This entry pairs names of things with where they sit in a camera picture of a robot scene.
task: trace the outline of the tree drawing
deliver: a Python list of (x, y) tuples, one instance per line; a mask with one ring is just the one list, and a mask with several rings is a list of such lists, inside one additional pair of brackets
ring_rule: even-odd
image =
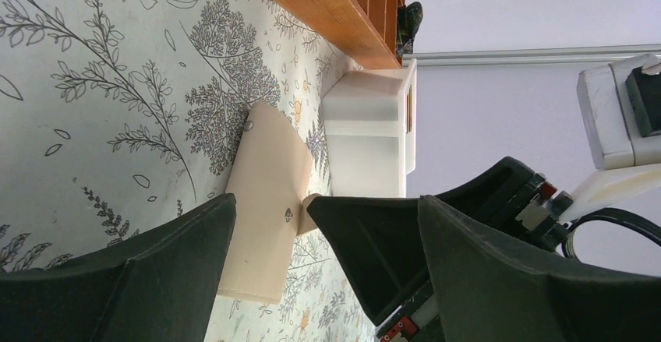
[(188, 164), (171, 134), (171, 125), (178, 121), (179, 116), (175, 114), (176, 105), (166, 103), (172, 92), (167, 79), (151, 60), (141, 70), (127, 72), (128, 66), (121, 63), (119, 49), (124, 35), (112, 24), (99, 0), (86, 0), (85, 4), (92, 9), (91, 18), (83, 22), (90, 29), (91, 37), (71, 31), (58, 7), (48, 12), (36, 0), (3, 2), (9, 13), (0, 17), (0, 37), (7, 37), (12, 48), (20, 44), (38, 44), (48, 37), (59, 44), (62, 52), (68, 51), (74, 43), (87, 49), (91, 59), (87, 66), (79, 70), (58, 61), (59, 71), (51, 77), (58, 81), (55, 88), (60, 90), (60, 97), (71, 103), (87, 91), (96, 90), (106, 98), (126, 104), (129, 111), (135, 110), (149, 118), (148, 121), (153, 122), (156, 128), (140, 125), (131, 129), (125, 124), (124, 131), (108, 141), (112, 151), (118, 151), (122, 146), (128, 147), (130, 152), (148, 147), (151, 151), (157, 150), (166, 164), (182, 162), (196, 197)]
[(263, 64), (256, 34), (240, 12), (230, 10), (228, 0), (207, 2), (200, 21), (186, 33), (215, 72), (207, 85), (186, 94), (193, 106), (186, 115), (191, 124), (186, 141), (192, 142), (191, 151), (209, 158), (214, 175), (234, 162), (249, 108), (256, 102), (276, 107), (280, 101), (280, 85)]

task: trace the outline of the black object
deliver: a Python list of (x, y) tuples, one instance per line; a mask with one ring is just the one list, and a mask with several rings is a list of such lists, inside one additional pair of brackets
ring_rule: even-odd
[(447, 341), (661, 339), (661, 278), (545, 252), (433, 196), (418, 222)]
[[(553, 251), (566, 237), (566, 229), (557, 222), (556, 227), (547, 229), (544, 222), (551, 217), (532, 231), (517, 220), (547, 185), (543, 176), (520, 161), (505, 157), (479, 177), (436, 197), (482, 224)], [(389, 317), (395, 309), (429, 281), (418, 225), (418, 202), (320, 196), (308, 207), (363, 311), (375, 325), (383, 324), (378, 337), (400, 321)], [(544, 227), (543, 237), (534, 232), (540, 227)], [(555, 244), (545, 246), (546, 242)]]
[(415, 35), (420, 29), (424, 12), (420, 2), (413, 2), (407, 6), (402, 6), (397, 10), (397, 56), (400, 58), (404, 54), (413, 54), (413, 43)]
[(602, 208), (601, 210), (589, 213), (580, 219), (574, 221), (569, 227), (569, 237), (562, 242), (562, 253), (564, 257), (578, 260), (576, 251), (574, 250), (574, 232), (576, 229), (585, 223), (591, 221), (605, 221), (607, 223), (620, 225), (629, 230), (644, 236), (648, 240), (661, 246), (661, 227), (654, 224), (650, 220), (637, 215), (635, 213), (620, 210), (619, 208)]
[(627, 78), (627, 92), (641, 136), (661, 134), (661, 75), (648, 76), (636, 68)]
[(0, 340), (204, 340), (235, 203), (218, 196), (59, 267), (0, 275)]

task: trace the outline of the wooden box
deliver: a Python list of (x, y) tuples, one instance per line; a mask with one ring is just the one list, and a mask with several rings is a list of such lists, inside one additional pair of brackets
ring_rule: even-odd
[(405, 0), (274, 0), (366, 69), (401, 67), (397, 9)]

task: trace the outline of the wooden shelf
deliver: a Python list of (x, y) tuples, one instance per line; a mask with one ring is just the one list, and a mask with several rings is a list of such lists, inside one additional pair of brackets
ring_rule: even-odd
[(405, 0), (274, 1), (365, 68), (401, 68), (395, 39)]

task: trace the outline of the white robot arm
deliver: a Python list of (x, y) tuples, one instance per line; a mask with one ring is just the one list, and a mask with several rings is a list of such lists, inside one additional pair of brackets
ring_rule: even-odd
[(641, 135), (626, 84), (632, 70), (656, 74), (659, 64), (647, 54), (581, 73), (578, 102), (597, 171), (571, 193), (561, 223), (661, 187), (661, 136)]

